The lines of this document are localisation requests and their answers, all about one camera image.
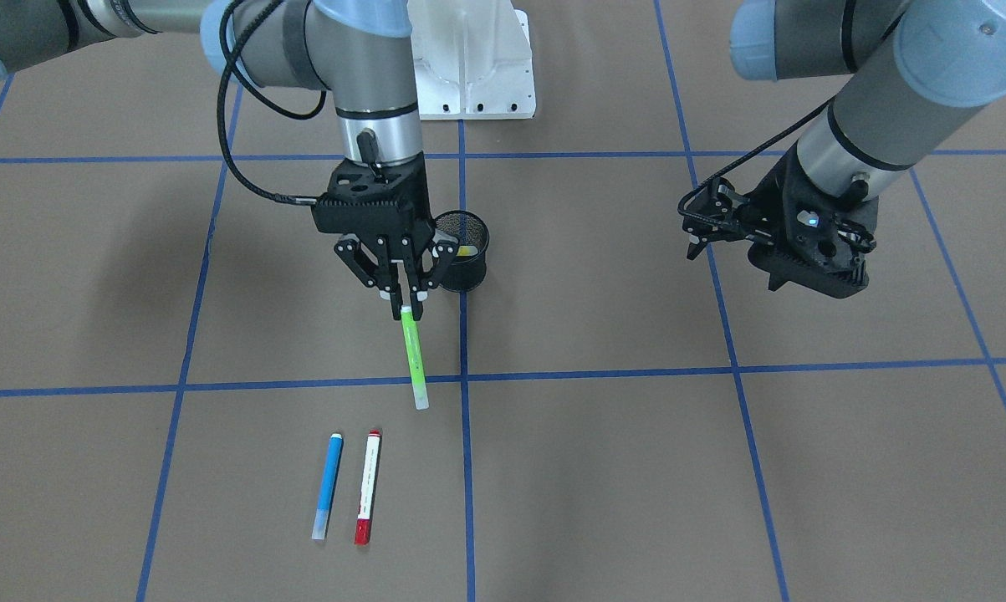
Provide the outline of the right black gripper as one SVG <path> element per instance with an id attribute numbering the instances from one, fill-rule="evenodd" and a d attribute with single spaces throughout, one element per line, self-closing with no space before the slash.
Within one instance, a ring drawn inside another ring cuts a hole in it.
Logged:
<path id="1" fill-rule="evenodd" d="M 435 227 L 433 220 L 410 227 L 396 222 L 334 220 L 339 241 L 335 254 L 366 288 L 379 289 L 391 304 L 393 319 L 404 305 L 402 284 L 408 285 L 412 320 L 420 321 L 420 293 L 442 284 L 442 278 L 460 251 L 453 235 Z"/>

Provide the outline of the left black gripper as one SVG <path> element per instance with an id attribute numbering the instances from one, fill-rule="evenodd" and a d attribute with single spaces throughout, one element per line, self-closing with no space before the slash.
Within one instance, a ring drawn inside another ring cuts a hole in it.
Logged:
<path id="1" fill-rule="evenodd" d="M 779 180 L 762 181 L 747 194 L 738 193 L 728 180 L 712 180 L 683 196 L 678 212 L 689 236 L 689 260 L 697 259 L 713 242 L 747 240 L 768 247 L 789 242 Z"/>

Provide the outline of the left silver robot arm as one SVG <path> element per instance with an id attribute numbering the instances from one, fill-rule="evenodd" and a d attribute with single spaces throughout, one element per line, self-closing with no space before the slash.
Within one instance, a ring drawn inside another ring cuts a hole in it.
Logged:
<path id="1" fill-rule="evenodd" d="M 1006 95 L 1006 1 L 746 1 L 729 57 L 747 80 L 848 80 L 768 183 L 737 195 L 719 172 L 682 198 L 687 255 L 747 240 L 839 270 L 874 250 L 881 192 Z"/>

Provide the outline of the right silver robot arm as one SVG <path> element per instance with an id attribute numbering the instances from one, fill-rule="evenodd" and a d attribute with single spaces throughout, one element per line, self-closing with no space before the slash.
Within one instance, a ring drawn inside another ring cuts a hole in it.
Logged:
<path id="1" fill-rule="evenodd" d="M 421 319 L 459 243 L 430 207 L 407 4 L 0 1 L 0 80 L 110 39 L 167 32 L 197 32 L 218 72 L 216 127 L 230 174 L 267 201 L 308 208 L 396 320 Z M 344 157 L 323 193 L 269 191 L 238 169 L 227 136 L 232 84 L 291 120 L 334 106 Z"/>

